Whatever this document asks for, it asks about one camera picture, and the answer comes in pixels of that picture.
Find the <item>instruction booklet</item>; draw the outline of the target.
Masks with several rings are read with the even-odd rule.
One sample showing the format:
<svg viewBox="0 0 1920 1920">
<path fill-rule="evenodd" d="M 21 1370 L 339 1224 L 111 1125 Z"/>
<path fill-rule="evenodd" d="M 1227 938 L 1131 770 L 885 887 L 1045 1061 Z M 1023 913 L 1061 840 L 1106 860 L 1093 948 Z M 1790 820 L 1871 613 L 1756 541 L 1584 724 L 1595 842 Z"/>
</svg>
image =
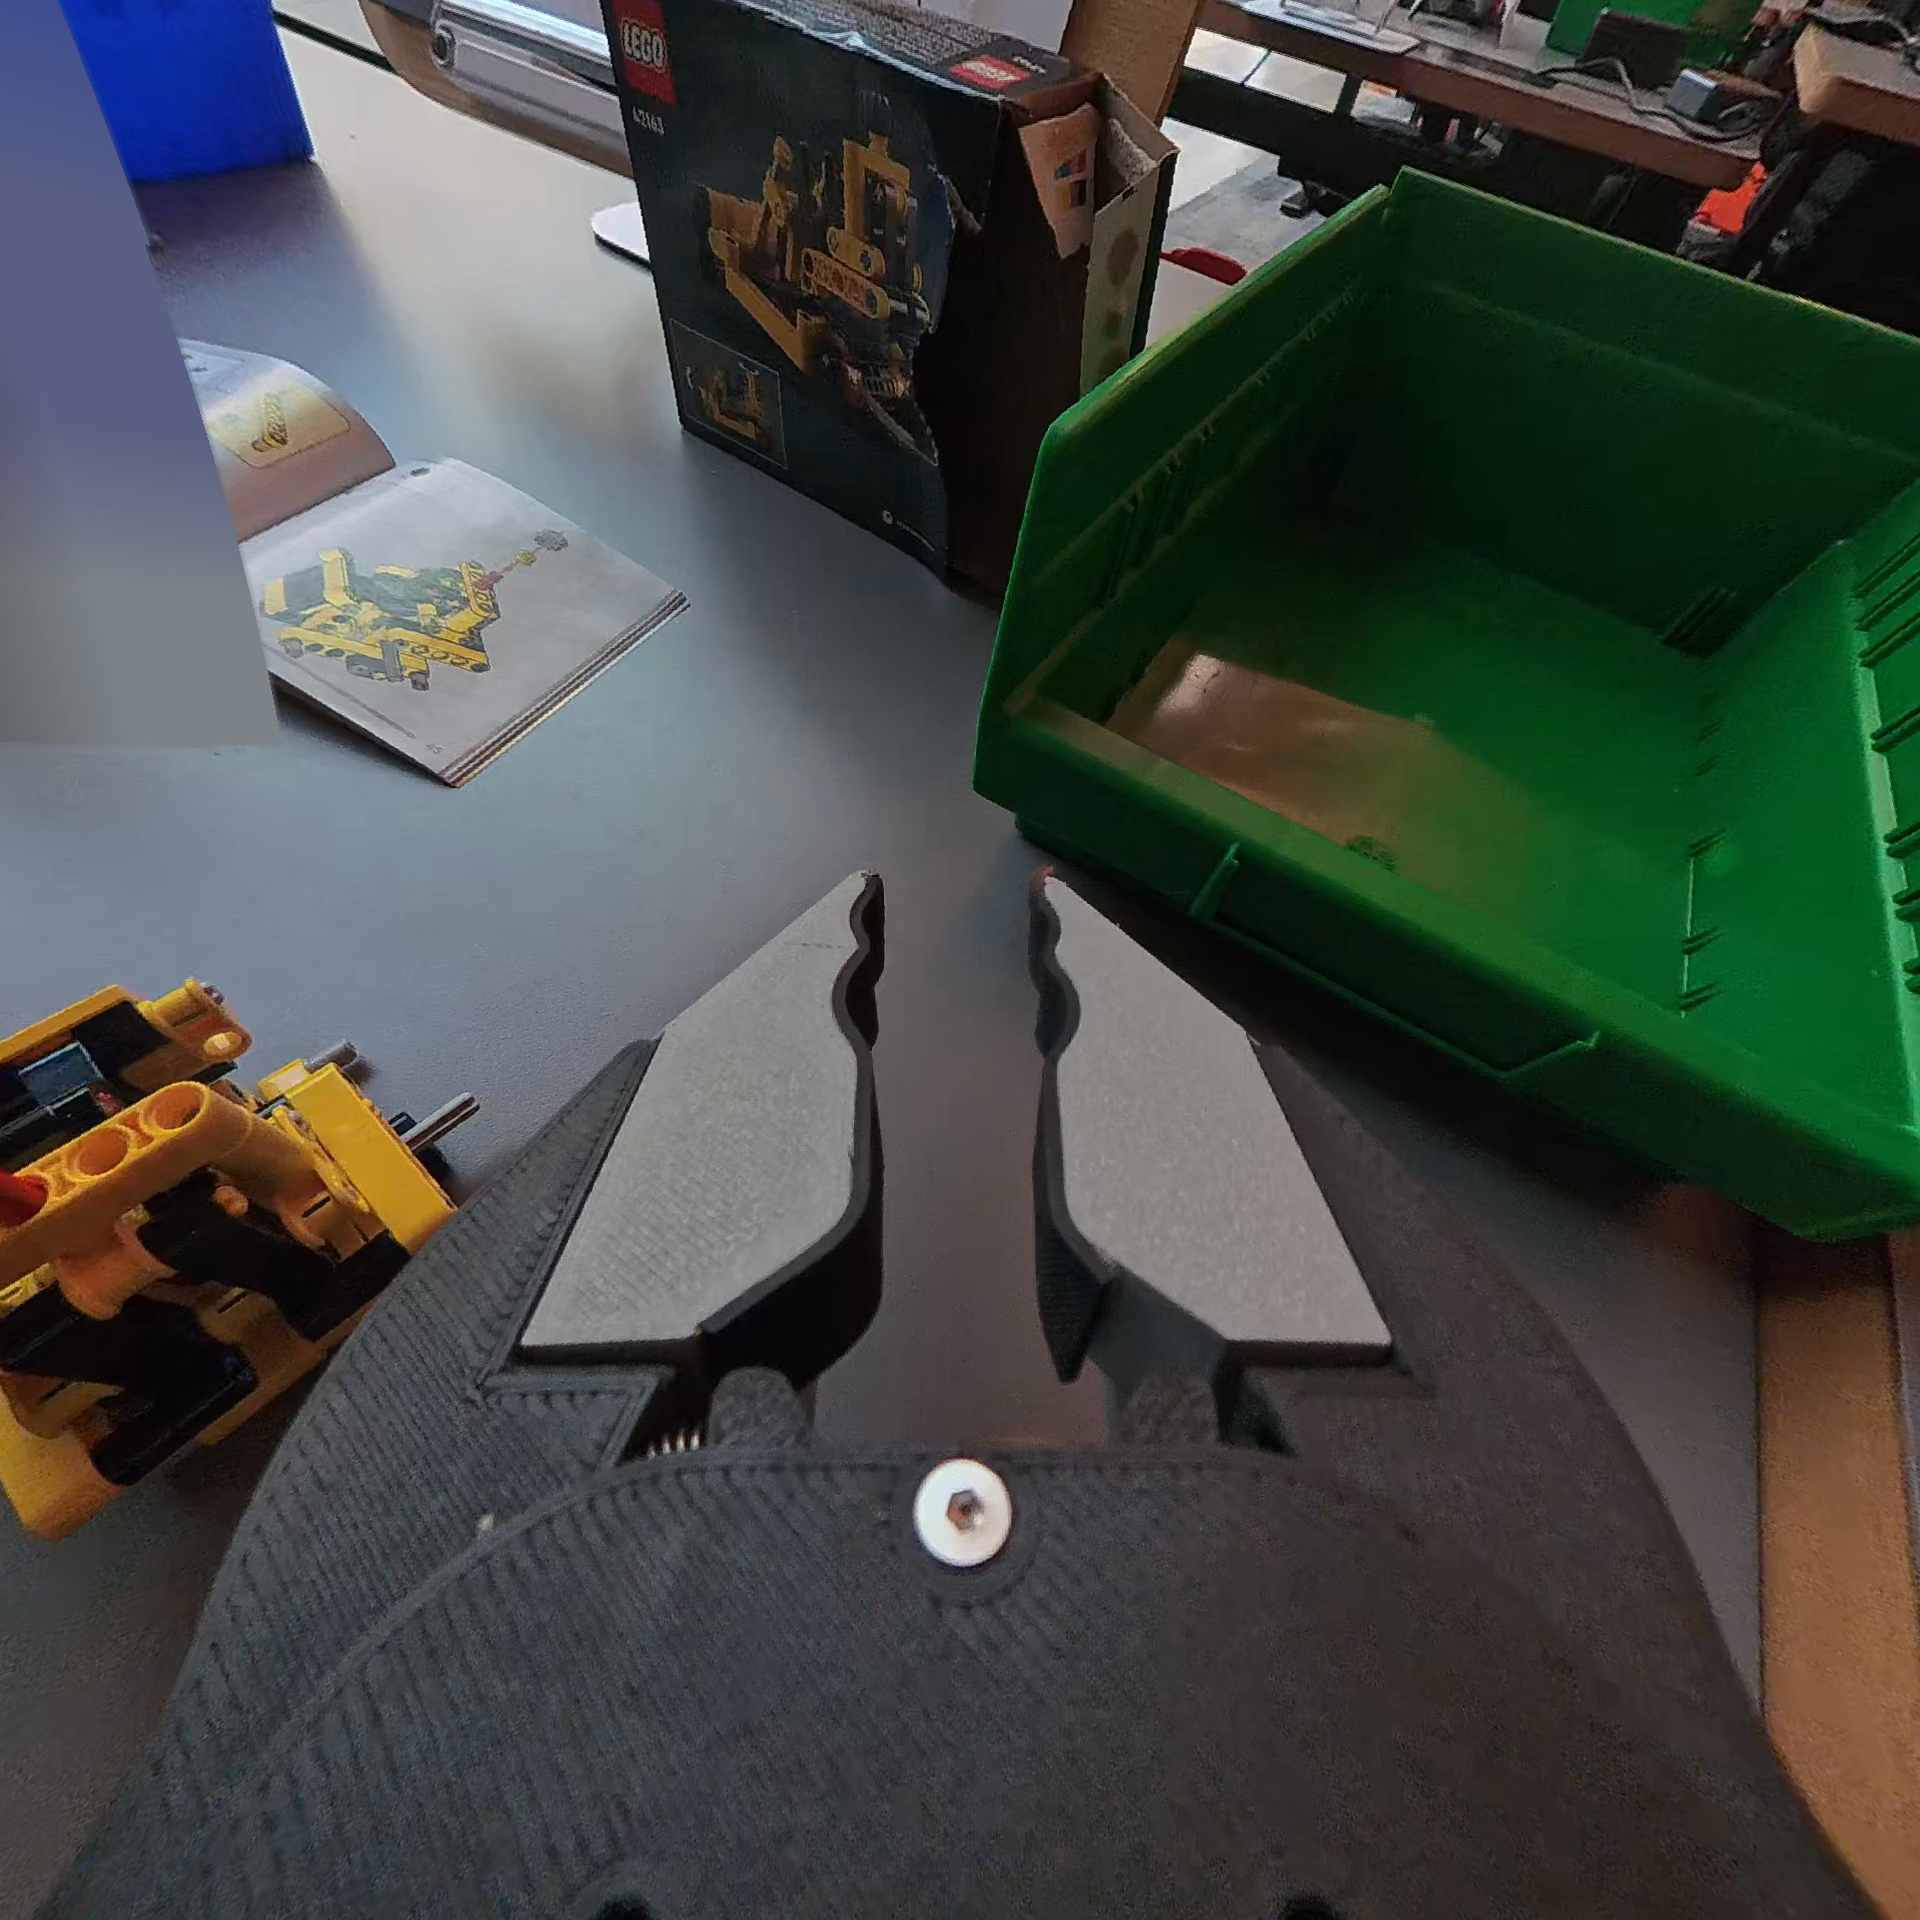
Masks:
<svg viewBox="0 0 1920 1920">
<path fill-rule="evenodd" d="M 279 687 L 459 785 L 685 605 L 486 471 L 397 458 L 343 394 L 180 338 Z"/>
</svg>

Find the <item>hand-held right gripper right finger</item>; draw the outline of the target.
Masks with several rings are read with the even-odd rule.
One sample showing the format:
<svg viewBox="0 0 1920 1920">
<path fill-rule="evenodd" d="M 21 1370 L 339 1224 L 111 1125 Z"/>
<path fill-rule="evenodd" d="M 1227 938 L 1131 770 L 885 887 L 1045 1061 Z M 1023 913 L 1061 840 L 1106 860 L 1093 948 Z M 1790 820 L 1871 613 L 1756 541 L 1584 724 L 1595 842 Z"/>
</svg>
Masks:
<svg viewBox="0 0 1920 1920">
<path fill-rule="evenodd" d="M 1263 1375 L 1372 1374 L 1395 1337 L 1250 1033 L 1055 871 L 1028 885 L 1039 997 L 1039 1329 L 1134 1437 L 1293 1450 Z"/>
</svg>

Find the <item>brown cardboard panel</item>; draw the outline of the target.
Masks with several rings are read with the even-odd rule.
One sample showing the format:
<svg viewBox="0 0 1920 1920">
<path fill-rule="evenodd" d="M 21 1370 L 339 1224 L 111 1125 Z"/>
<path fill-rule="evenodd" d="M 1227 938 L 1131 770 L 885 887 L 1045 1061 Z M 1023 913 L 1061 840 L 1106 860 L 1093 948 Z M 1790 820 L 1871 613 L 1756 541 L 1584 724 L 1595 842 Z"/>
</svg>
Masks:
<svg viewBox="0 0 1920 1920">
<path fill-rule="evenodd" d="M 1062 55 L 1114 81 L 1158 122 L 1172 101 L 1205 1 L 1069 1 Z"/>
</svg>

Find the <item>dark toy set box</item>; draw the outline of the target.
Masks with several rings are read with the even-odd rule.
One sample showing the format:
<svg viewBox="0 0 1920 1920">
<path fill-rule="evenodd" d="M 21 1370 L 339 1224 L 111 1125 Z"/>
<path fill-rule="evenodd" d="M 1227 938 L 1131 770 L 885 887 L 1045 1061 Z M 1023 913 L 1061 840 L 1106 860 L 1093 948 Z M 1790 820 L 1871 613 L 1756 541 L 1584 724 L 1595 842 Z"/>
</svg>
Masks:
<svg viewBox="0 0 1920 1920">
<path fill-rule="evenodd" d="M 1144 344 L 1190 24 L 1103 8 L 600 7 L 685 431 L 988 593 L 1045 434 Z"/>
</svg>

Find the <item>yellow brick bulldozer model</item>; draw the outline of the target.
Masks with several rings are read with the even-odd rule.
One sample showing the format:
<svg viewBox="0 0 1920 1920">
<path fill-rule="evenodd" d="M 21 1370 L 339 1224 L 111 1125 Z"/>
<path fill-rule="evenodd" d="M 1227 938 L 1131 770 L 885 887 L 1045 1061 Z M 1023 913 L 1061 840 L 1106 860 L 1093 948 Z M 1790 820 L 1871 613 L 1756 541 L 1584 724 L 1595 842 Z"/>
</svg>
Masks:
<svg viewBox="0 0 1920 1920">
<path fill-rule="evenodd" d="M 440 1228 L 476 1114 L 387 1114 L 355 1046 L 234 1081 L 199 977 L 104 988 L 2 1044 L 2 1484 L 61 1540 L 314 1374 Z"/>
</svg>

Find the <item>green plastic storage bin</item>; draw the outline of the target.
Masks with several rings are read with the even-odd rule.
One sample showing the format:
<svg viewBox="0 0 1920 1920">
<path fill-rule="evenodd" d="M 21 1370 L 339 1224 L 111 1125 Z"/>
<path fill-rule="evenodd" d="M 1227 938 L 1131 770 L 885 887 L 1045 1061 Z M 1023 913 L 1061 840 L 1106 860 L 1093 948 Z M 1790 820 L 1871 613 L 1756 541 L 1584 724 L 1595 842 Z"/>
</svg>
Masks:
<svg viewBox="0 0 1920 1920">
<path fill-rule="evenodd" d="M 1781 1229 L 1916 1228 L 1918 348 L 1403 170 L 1045 436 L 973 789 Z"/>
</svg>

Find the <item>long wooden desk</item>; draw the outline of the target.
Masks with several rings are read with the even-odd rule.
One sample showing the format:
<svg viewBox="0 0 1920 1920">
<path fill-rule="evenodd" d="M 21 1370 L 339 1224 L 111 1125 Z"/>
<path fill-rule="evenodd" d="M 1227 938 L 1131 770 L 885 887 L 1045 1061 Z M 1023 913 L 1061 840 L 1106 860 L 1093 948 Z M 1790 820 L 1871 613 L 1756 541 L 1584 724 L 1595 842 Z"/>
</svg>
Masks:
<svg viewBox="0 0 1920 1920">
<path fill-rule="evenodd" d="M 1198 22 L 1263 56 L 1334 73 L 1344 103 L 1367 86 L 1388 88 L 1447 112 L 1448 122 L 1469 117 L 1696 189 L 1736 188 L 1778 114 L 1775 103 L 1762 103 L 1756 125 L 1698 127 L 1674 114 L 1660 88 L 1560 73 L 1563 56 L 1546 48 L 1546 24 L 1530 15 L 1485 29 L 1400 4 L 1202 4 Z"/>
</svg>

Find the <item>silver monitor stand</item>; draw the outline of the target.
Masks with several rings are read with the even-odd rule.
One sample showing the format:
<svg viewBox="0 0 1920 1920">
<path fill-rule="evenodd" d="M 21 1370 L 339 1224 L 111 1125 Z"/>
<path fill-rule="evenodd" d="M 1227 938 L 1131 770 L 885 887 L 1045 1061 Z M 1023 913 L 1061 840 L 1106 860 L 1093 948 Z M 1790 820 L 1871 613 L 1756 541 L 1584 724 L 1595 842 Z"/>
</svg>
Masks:
<svg viewBox="0 0 1920 1920">
<path fill-rule="evenodd" d="M 634 175 L 599 1 L 434 1 L 439 73 L 512 129 Z"/>
</svg>

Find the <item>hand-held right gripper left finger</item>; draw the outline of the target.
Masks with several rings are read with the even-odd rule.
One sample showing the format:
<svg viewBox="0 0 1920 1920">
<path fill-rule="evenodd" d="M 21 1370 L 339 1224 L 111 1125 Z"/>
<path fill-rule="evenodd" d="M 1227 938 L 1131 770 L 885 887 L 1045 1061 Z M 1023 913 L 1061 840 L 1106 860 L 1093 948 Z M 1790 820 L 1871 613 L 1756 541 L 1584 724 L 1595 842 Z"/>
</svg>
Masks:
<svg viewBox="0 0 1920 1920">
<path fill-rule="evenodd" d="M 534 1265 L 519 1390 L 758 1368 L 803 1406 L 879 1305 L 882 879 L 852 871 L 645 1050 Z"/>
</svg>

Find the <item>blue plastic bin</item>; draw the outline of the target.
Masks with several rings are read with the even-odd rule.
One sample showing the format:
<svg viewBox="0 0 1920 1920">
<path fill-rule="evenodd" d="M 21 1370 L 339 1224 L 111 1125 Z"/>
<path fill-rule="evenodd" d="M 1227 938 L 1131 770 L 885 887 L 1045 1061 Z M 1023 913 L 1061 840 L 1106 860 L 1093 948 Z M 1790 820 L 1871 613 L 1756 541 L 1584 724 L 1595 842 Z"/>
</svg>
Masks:
<svg viewBox="0 0 1920 1920">
<path fill-rule="evenodd" d="M 314 156 L 269 1 L 64 1 L 133 185 Z"/>
</svg>

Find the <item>brown cardboard piece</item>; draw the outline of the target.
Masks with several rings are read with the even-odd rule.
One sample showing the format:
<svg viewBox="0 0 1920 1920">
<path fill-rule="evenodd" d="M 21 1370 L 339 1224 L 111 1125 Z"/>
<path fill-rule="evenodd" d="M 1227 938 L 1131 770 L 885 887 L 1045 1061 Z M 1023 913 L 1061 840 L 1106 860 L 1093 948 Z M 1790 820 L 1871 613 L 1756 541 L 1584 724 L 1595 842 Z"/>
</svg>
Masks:
<svg viewBox="0 0 1920 1920">
<path fill-rule="evenodd" d="M 1918 1234 L 1756 1228 L 1767 1733 L 1884 1914 L 1918 1914 Z"/>
</svg>

